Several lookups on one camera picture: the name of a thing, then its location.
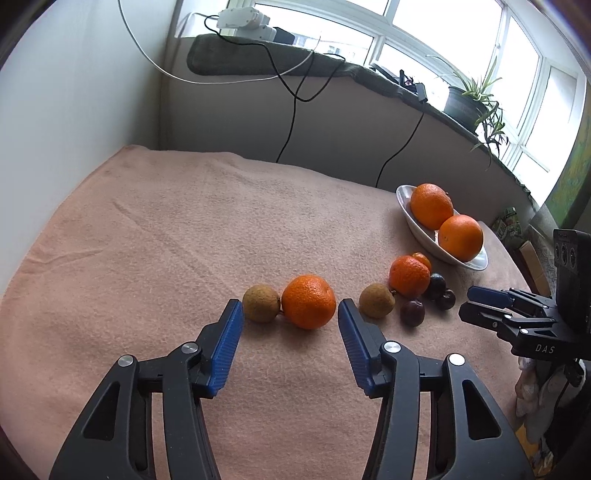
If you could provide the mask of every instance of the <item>white device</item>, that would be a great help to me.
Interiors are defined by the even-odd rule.
[[[226,8],[219,13],[218,28],[236,28],[236,36],[273,41],[277,30],[269,26],[270,18],[253,7]]]

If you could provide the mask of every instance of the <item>window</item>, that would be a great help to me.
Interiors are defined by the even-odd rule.
[[[544,203],[556,182],[555,180],[554,183],[551,183],[547,172],[526,153],[519,156],[513,173],[529,188],[531,196],[537,203],[540,203],[540,201]]]
[[[534,84],[539,55],[527,36],[511,18],[504,52],[499,62],[492,94],[503,107],[503,119],[517,129],[525,104]]]
[[[364,64],[373,37],[336,22],[289,10],[256,4],[256,8],[269,16],[270,26],[280,26],[295,35],[294,45],[314,48],[319,53],[337,53],[351,63]]]
[[[576,88],[577,79],[559,69],[550,69],[540,112],[527,141],[528,150],[546,169],[551,170],[561,158],[566,160],[570,152],[565,143],[556,140],[568,136]]]
[[[184,0],[190,11],[215,13],[226,0]],[[338,53],[368,66],[377,60],[425,84],[443,110],[452,69],[482,77],[497,59],[491,93],[500,103],[510,144],[499,157],[542,204],[574,143],[584,74],[560,34],[524,0],[229,0],[256,6],[296,36],[295,45]]]
[[[394,25],[478,78],[491,60],[501,12],[495,0],[400,0]]]
[[[444,109],[449,94],[449,84],[438,78],[437,74],[390,45],[384,45],[378,61],[397,76],[398,71],[402,69],[404,74],[412,77],[415,83],[424,83],[429,103],[435,108]]]
[[[571,125],[577,79],[552,67],[534,128],[514,172],[530,188],[534,200],[544,203],[558,180],[573,146]]]

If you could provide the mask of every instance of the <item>white oval bowl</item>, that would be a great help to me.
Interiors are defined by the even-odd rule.
[[[439,260],[449,263],[450,265],[459,265],[470,270],[484,270],[488,266],[488,256],[484,245],[480,249],[480,252],[469,262],[460,262],[457,258],[451,256],[443,248],[437,244],[437,231],[429,230],[415,220],[413,213],[410,210],[410,197],[414,192],[412,185],[400,185],[396,189],[396,198],[398,203],[402,207],[404,216],[408,223],[410,231],[413,233],[417,241],[427,250],[431,255]],[[459,215],[457,211],[453,211],[454,215]]]

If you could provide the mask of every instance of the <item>cardboard box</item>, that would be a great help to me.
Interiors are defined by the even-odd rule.
[[[550,291],[550,285],[546,279],[546,276],[544,275],[544,270],[542,269],[538,255],[535,253],[534,246],[528,240],[523,245],[521,245],[519,252],[521,253],[523,260],[527,265],[527,269],[530,271],[531,278],[534,281],[539,295],[550,297],[552,295]]]

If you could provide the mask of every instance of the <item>orange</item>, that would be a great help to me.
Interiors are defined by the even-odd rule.
[[[431,266],[431,262],[421,252],[413,253],[412,257],[416,258],[417,260],[419,260],[419,262],[421,262],[423,265],[425,265],[425,267],[427,267],[429,269],[429,273],[431,273],[433,271],[433,268]]]
[[[398,257],[390,267],[388,283],[390,288],[408,299],[416,299],[425,293],[431,280],[426,265],[410,255]]]
[[[335,314],[336,299],[330,285],[316,275],[301,275],[286,286],[281,296],[283,313],[300,328],[322,327]]]
[[[439,230],[441,224],[453,216],[452,200],[433,183],[423,183],[414,190],[410,209],[414,217],[431,230]]]
[[[437,234],[437,243],[460,262],[469,262],[482,248],[484,234],[474,218],[456,215],[443,222]]]

